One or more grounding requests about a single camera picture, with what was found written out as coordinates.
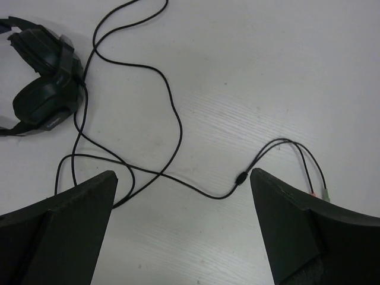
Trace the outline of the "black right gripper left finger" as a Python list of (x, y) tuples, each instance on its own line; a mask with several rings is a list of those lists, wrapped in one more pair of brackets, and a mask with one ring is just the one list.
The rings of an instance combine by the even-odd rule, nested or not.
[(108, 170), (1, 216), (1, 284), (90, 284), (118, 179)]

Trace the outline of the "black over-ear headphones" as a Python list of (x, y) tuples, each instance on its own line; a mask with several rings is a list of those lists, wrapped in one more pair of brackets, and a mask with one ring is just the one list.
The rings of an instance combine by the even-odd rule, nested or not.
[(13, 27), (10, 45), (39, 77), (18, 92), (12, 102), (19, 123), (1, 128), (2, 137), (24, 137), (50, 131), (77, 113), (87, 101), (84, 68), (72, 41), (43, 25), (18, 17), (1, 19), (1, 33)]

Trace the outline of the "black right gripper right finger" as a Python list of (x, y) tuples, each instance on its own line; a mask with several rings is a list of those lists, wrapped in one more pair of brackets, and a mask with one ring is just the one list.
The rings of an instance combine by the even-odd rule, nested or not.
[(379, 284), (379, 218), (256, 168), (252, 195), (275, 284)]

